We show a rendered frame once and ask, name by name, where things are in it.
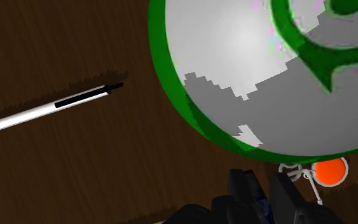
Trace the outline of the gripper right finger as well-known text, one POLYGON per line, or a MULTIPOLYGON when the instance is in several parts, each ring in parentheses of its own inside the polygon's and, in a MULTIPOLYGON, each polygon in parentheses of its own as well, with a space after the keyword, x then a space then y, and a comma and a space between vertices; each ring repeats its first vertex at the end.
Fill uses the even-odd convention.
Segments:
POLYGON ((330 208, 306 201, 282 172, 273 175, 270 206, 276 224, 344 224, 330 208))

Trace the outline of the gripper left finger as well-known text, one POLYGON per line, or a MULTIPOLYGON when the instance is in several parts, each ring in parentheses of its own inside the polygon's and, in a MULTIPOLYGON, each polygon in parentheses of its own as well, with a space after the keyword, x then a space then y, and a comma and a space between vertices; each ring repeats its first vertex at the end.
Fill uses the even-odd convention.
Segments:
POLYGON ((227 194, 213 198, 210 209, 186 204, 165 224, 273 224, 273 214, 253 171, 231 169, 227 194))

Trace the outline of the orange round white-rimmed toy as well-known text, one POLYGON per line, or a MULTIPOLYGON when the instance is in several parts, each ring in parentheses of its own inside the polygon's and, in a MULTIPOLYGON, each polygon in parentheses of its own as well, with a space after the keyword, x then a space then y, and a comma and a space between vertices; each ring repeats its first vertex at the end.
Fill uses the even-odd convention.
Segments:
POLYGON ((322 162, 315 162, 311 168, 303 168, 301 164, 279 164, 279 172, 289 170, 287 175, 292 182, 299 180, 299 178, 307 179, 312 187, 312 190, 319 205, 323 205, 323 201, 317 191, 316 185, 325 188, 332 188, 342 184, 349 172, 348 162, 344 157, 333 160, 325 160, 322 162))

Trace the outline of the green-rimmed white bowl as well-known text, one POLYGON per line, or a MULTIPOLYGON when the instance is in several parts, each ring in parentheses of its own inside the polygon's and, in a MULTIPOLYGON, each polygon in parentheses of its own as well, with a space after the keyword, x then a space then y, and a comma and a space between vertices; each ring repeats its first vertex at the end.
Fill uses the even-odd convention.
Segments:
POLYGON ((148 34, 167 97, 224 149, 358 153, 358 0, 150 0, 148 34))

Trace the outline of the white pen with black clip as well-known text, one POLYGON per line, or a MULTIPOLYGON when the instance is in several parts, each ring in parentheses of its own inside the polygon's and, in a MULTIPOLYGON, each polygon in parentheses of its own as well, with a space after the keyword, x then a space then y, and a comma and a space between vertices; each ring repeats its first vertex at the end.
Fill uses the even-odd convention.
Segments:
POLYGON ((59 99, 58 101, 49 102, 47 104, 28 109, 14 115, 0 118, 0 130, 107 96, 111 94, 114 89, 120 88, 122 86, 124 86, 123 82, 114 85, 99 86, 84 92, 80 92, 78 94, 70 95, 69 97, 59 99))

